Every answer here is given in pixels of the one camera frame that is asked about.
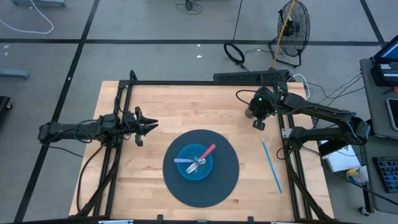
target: blue plate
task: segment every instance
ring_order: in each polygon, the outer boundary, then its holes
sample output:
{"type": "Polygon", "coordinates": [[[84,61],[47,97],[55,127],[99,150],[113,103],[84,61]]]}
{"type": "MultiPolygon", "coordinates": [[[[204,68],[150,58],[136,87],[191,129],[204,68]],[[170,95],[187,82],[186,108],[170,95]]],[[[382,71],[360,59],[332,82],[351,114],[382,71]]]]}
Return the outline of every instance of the blue plate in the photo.
{"type": "MultiPolygon", "coordinates": [[[[201,144],[189,144],[181,149],[177,158],[193,160],[199,159],[207,149],[207,147],[201,144]]],[[[213,156],[211,153],[208,154],[205,159],[206,163],[199,165],[198,168],[190,174],[188,174],[186,170],[188,167],[190,167],[190,165],[192,165],[191,162],[177,162],[177,169],[180,174],[188,180],[202,180],[209,175],[211,169],[213,168],[213,156]]]]}

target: blue chopstick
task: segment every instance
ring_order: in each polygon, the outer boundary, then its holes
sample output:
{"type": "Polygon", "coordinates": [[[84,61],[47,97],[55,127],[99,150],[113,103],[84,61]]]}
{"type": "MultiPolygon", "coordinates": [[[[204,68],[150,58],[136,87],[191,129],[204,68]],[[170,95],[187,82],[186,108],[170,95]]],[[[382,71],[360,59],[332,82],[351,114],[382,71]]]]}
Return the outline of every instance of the blue chopstick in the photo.
{"type": "Polygon", "coordinates": [[[276,184],[278,185],[279,193],[282,193],[282,187],[280,187],[278,176],[276,176],[274,166],[272,165],[271,158],[269,157],[268,149],[267,149],[266,143],[264,141],[262,141],[262,146],[264,147],[264,150],[266,151],[269,166],[271,167],[272,173],[274,174],[276,184]]]}

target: monitor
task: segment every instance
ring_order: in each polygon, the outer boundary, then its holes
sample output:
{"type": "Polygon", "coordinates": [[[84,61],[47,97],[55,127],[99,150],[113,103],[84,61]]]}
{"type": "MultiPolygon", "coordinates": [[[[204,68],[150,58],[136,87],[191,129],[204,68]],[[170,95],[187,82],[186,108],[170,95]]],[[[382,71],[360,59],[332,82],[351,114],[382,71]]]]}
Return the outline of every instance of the monitor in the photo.
{"type": "Polygon", "coordinates": [[[378,63],[398,62],[398,35],[384,46],[375,56],[378,63]]]}

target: black keyboard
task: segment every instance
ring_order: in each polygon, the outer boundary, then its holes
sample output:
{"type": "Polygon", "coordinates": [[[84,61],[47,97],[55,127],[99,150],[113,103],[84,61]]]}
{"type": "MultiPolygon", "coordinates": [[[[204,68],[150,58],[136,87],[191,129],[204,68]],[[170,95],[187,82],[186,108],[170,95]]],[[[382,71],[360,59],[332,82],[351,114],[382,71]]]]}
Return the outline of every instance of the black keyboard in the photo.
{"type": "Polygon", "coordinates": [[[260,83],[287,82],[290,79],[288,70],[268,70],[257,72],[215,73],[214,81],[219,82],[253,82],[260,83]]]}
{"type": "Polygon", "coordinates": [[[387,193],[398,193],[398,156],[373,157],[374,165],[387,193]]]}

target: wooden table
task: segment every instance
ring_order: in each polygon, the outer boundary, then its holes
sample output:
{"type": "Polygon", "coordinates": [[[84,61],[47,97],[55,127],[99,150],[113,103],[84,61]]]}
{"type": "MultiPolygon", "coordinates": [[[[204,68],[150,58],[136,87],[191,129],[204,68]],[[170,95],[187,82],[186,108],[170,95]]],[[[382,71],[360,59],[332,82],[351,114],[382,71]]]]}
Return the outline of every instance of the wooden table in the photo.
{"type": "MultiPolygon", "coordinates": [[[[94,118],[113,112],[118,82],[103,82],[94,118]]],[[[302,83],[288,83],[289,91],[305,97],[302,83]]],[[[276,152],[282,147],[278,118],[266,119],[266,129],[256,130],[252,120],[245,117],[247,105],[236,99],[238,90],[257,90],[258,86],[133,86],[130,110],[140,106],[144,116],[159,120],[159,127],[138,147],[131,140],[124,141],[111,218],[150,219],[163,214],[165,220],[223,220],[294,221],[285,162],[276,152]],[[194,129],[209,129],[222,134],[236,150],[239,159],[239,180],[229,197],[208,208],[189,207],[172,196],[163,180],[162,163],[171,142],[182,133],[194,129]],[[282,185],[280,194],[261,144],[265,140],[272,162],[282,185]]],[[[249,101],[253,93],[242,92],[249,101]]],[[[295,115],[296,126],[311,128],[311,118],[295,115]]],[[[98,142],[86,147],[82,165],[99,148],[98,142]]],[[[306,147],[318,150],[315,142],[306,147]]],[[[301,150],[307,189],[325,213],[333,217],[325,176],[319,156],[301,150]]],[[[98,186],[104,150],[89,164],[83,174],[81,206],[88,201],[98,186]]],[[[104,211],[105,198],[100,214],[104,211]]],[[[76,193],[70,214],[76,213],[76,193]]],[[[300,203],[301,217],[304,217],[300,203]]]]}

